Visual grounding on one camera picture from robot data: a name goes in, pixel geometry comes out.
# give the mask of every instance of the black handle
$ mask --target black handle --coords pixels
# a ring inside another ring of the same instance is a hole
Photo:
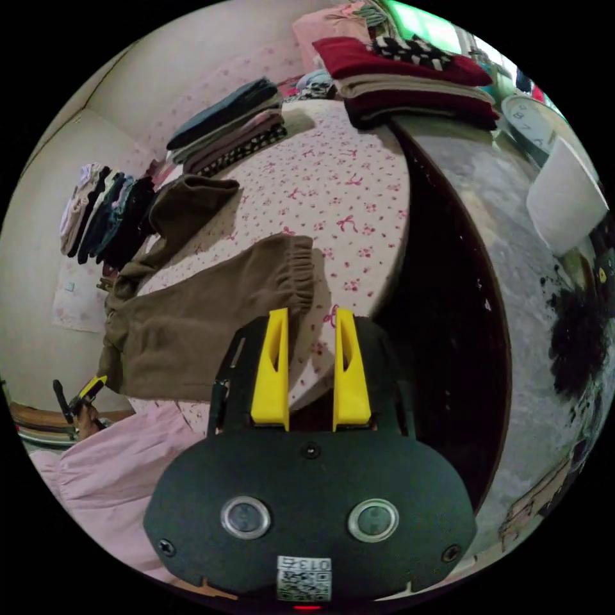
[[[64,418],[66,419],[67,423],[69,423],[69,425],[72,425],[74,423],[72,413],[70,411],[68,402],[66,401],[66,397],[64,397],[64,388],[62,387],[62,383],[59,380],[53,381],[53,392],[56,394],[56,398],[58,400]]]

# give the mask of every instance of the white wall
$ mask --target white wall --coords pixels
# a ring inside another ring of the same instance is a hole
[[[51,383],[74,395],[96,372],[100,334],[51,324],[60,267],[62,211],[89,162],[120,165],[133,140],[91,110],[64,125],[40,151],[18,184],[0,236],[0,373],[11,398],[57,410]],[[105,390],[100,410],[129,407]]]
[[[94,93],[96,88],[104,81],[107,74],[112,68],[121,60],[121,58],[129,51],[130,47],[121,51],[114,58],[110,59],[104,66],[98,69],[69,99],[69,101],[62,107],[60,112],[55,116],[53,121],[47,127],[47,130],[43,133],[43,136],[37,143],[37,146],[32,150],[26,166],[30,161],[40,152],[41,148],[53,137],[53,135],[60,129],[66,122],[70,120],[77,112],[81,111],[88,102],[90,96]]]
[[[138,139],[200,78],[237,56],[291,38],[293,21],[330,7],[330,0],[227,0],[185,15],[141,39],[88,107]]]

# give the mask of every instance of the pink fabric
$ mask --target pink fabric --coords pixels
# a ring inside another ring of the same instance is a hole
[[[177,579],[162,565],[143,529],[158,479],[194,433],[173,402],[148,404],[62,454],[37,451],[30,459],[77,523],[119,561],[164,582]]]
[[[295,21],[293,32],[299,43],[303,68],[306,72],[311,72],[316,68],[314,57],[317,51],[312,43],[321,38],[352,37],[366,44],[371,41],[365,19],[353,14],[362,5],[363,3],[333,6],[303,15]]]

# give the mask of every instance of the red folded towel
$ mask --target red folded towel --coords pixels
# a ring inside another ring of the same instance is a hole
[[[362,74],[384,73],[408,75],[450,81],[460,85],[491,85],[489,74],[465,56],[454,56],[446,70],[416,66],[410,62],[397,62],[376,55],[365,43],[351,37],[321,38],[314,48],[322,58],[325,68],[334,79],[344,79]]]
[[[441,92],[383,90],[346,99],[346,103],[352,109],[360,112],[386,111],[388,108],[401,106],[426,108],[433,106],[441,110],[479,115],[490,120],[496,120],[500,117],[486,101]]]

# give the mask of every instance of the folded clothes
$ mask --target folded clothes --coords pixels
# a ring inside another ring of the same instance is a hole
[[[224,154],[214,162],[202,168],[198,171],[197,175],[200,175],[201,177],[213,177],[221,171],[224,171],[225,168],[235,164],[237,161],[254,154],[268,145],[281,141],[287,134],[288,132],[286,128],[284,128],[282,124],[279,124],[275,128],[265,131],[242,145],[235,147],[232,151]]]
[[[412,62],[432,70],[447,70],[451,67],[453,56],[434,47],[416,34],[409,40],[403,38],[376,37],[372,41],[376,54],[397,62]]]
[[[300,92],[303,88],[307,87],[310,83],[321,83],[323,81],[331,82],[331,75],[325,69],[317,69],[312,72],[308,72],[307,75],[303,75],[297,81],[297,90]]]
[[[185,163],[185,161],[194,154],[215,145],[220,139],[223,139],[227,135],[235,134],[235,132],[241,130],[244,125],[252,121],[255,117],[260,116],[260,114],[265,111],[277,113],[278,115],[282,113],[282,97],[280,94],[276,94],[263,104],[260,104],[256,109],[242,115],[233,122],[220,126],[218,129],[214,130],[214,132],[202,136],[190,145],[173,150],[170,152],[168,160],[176,165]]]
[[[296,101],[332,100],[337,89],[331,77],[328,81],[314,81],[306,85],[300,92],[291,94],[284,99],[285,103]]]
[[[266,77],[242,85],[180,126],[168,142],[167,149],[173,150],[190,145],[221,124],[228,124],[257,108],[276,93],[277,87]]]
[[[206,167],[239,145],[243,145],[246,141],[252,140],[254,137],[258,137],[281,124],[284,124],[284,119],[281,113],[277,113],[276,115],[262,118],[257,124],[252,123],[252,126],[247,131],[242,131],[240,134],[233,133],[227,135],[227,137],[224,138],[224,143],[221,142],[223,139],[220,139],[220,141],[211,144],[211,147],[194,154],[191,158],[186,160],[184,163],[184,173],[196,173],[196,171]]]
[[[491,85],[492,80],[478,64],[464,56],[453,55],[446,70],[417,66],[412,62],[397,62],[375,54],[364,43],[350,37],[323,38],[314,48],[333,79],[345,79],[362,74],[391,74],[450,81],[460,85]]]
[[[350,123],[359,130],[381,126],[394,114],[429,114],[429,110],[436,115],[452,113],[486,130],[495,130],[499,119],[488,102],[439,92],[376,92],[344,99],[344,105]]]
[[[342,98],[355,98],[370,92],[442,92],[467,96],[476,100],[495,104],[495,100],[484,90],[458,83],[423,79],[421,77],[407,77],[399,75],[357,75],[335,81]]]

